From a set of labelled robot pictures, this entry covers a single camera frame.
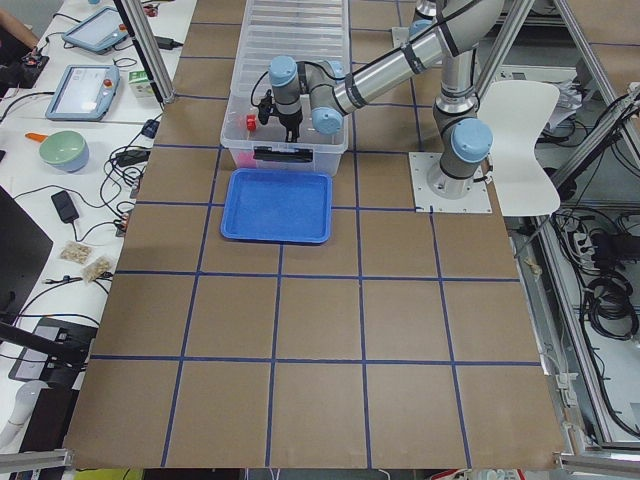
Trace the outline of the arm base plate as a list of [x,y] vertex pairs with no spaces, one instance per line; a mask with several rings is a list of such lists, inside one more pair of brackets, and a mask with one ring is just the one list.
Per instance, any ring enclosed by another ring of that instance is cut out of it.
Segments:
[[474,176],[456,180],[440,168],[438,152],[410,152],[410,174],[415,210],[425,213],[491,214],[492,207],[478,166]]
[[413,33],[410,27],[392,27],[391,37],[394,48],[398,48],[403,44],[406,44],[411,39]]

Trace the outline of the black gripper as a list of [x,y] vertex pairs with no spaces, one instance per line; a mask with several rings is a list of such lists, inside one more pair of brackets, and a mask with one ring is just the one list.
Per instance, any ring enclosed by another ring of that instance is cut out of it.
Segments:
[[286,134],[298,135],[303,121],[301,103],[295,102],[288,105],[277,103],[275,108],[280,124],[286,129]]

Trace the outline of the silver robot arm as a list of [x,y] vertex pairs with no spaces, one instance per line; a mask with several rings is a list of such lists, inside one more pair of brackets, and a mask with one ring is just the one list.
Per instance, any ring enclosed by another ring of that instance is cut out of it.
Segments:
[[265,73],[271,87],[256,106],[258,120],[267,124],[277,118],[286,129],[286,141],[295,142],[303,121],[301,98],[308,96],[313,128],[333,135],[342,129],[347,115],[440,64],[441,90],[434,119],[444,151],[428,171],[427,181],[436,195],[460,199],[493,142],[489,126],[475,113],[473,69],[478,42],[502,8],[500,0],[438,1],[427,26],[416,28],[398,47],[348,73],[329,61],[277,56]]
[[409,27],[409,37],[414,38],[423,32],[437,32],[437,15],[446,6],[442,0],[418,0],[415,5],[413,21]]

